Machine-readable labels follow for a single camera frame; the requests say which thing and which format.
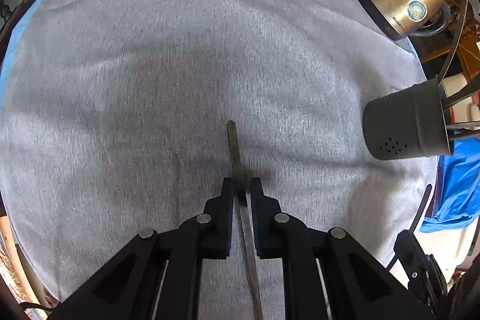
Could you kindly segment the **dark chopstick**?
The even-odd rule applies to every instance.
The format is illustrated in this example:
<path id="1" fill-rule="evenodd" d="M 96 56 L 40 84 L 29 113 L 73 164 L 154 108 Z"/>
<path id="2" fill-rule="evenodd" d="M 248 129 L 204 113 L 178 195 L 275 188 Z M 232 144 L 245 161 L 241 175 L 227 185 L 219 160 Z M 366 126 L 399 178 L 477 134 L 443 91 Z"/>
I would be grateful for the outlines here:
<path id="1" fill-rule="evenodd" d="M 263 319 L 263 308 L 261 303 L 260 285 L 258 270 L 256 266 L 255 242 L 252 235 L 250 215 L 247 204 L 247 186 L 242 168 L 240 154 L 239 136 L 237 125 L 230 120 L 226 124 L 226 131 L 229 141 L 230 160 L 232 164 L 233 179 L 235 182 L 238 213 L 241 223 L 241 234 L 244 252 L 247 259 L 247 280 L 250 288 L 251 299 L 255 319 Z"/>
<path id="2" fill-rule="evenodd" d="M 473 79 L 468 82 L 459 92 L 451 95 L 450 97 L 446 97 L 442 100 L 442 107 L 443 109 L 448 109 L 460 101 L 468 97 L 472 97 L 474 94 L 480 91 L 480 74 L 477 74 Z"/>
<path id="3" fill-rule="evenodd" d="M 461 8 L 460 8 L 460 14 L 459 18 L 456 24 L 456 31 L 455 31 L 455 36 L 454 40 L 451 44 L 451 48 L 448 52 L 448 56 L 446 57 L 446 60 L 441 68 L 441 71 L 439 72 L 439 83 L 443 80 L 445 75 L 448 72 L 448 69 L 450 68 L 450 65 L 452 63 L 453 57 L 456 53 L 457 47 L 459 46 L 460 39 L 461 39 L 461 34 L 463 31 L 463 27 L 465 25 L 465 18 L 467 14 L 467 9 L 468 9 L 468 2 L 469 0 L 461 0 Z"/>
<path id="4" fill-rule="evenodd" d="M 474 127 L 480 127 L 480 121 L 471 121 L 471 122 L 461 122 L 455 124 L 448 124 L 448 130 L 456 130 L 456 129 L 470 129 Z"/>

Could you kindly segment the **dark grey utensil holder cup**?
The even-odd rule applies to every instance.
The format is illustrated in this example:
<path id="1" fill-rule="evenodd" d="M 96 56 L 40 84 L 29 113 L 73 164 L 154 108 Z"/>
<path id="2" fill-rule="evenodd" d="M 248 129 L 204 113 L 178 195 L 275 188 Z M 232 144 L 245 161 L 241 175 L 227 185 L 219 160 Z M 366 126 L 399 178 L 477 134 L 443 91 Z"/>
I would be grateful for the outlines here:
<path id="1" fill-rule="evenodd" d="M 371 155 L 382 161 L 450 155 L 444 97 L 433 78 L 370 101 L 362 128 Z"/>

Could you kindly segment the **blue table cover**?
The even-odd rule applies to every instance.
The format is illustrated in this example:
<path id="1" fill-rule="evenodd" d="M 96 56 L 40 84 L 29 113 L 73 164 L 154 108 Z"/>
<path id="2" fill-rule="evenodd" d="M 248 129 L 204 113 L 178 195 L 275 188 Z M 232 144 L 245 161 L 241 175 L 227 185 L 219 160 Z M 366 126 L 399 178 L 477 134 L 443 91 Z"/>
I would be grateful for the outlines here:
<path id="1" fill-rule="evenodd" d="M 479 216 L 479 138 L 456 141 L 452 156 L 439 158 L 438 174 L 439 202 L 420 231 L 468 227 Z"/>

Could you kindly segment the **grey towel table cloth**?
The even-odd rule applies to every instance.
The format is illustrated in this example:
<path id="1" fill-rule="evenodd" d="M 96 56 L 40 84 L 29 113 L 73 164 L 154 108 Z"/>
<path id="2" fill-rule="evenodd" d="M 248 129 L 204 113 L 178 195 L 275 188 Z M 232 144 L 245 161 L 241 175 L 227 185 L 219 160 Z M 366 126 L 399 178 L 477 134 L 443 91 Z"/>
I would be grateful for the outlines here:
<path id="1" fill-rule="evenodd" d="M 64 301 L 220 192 L 234 121 L 247 178 L 387 264 L 437 161 L 375 159 L 362 112 L 424 79 L 357 0 L 40 0 L 1 82 L 1 195 Z"/>

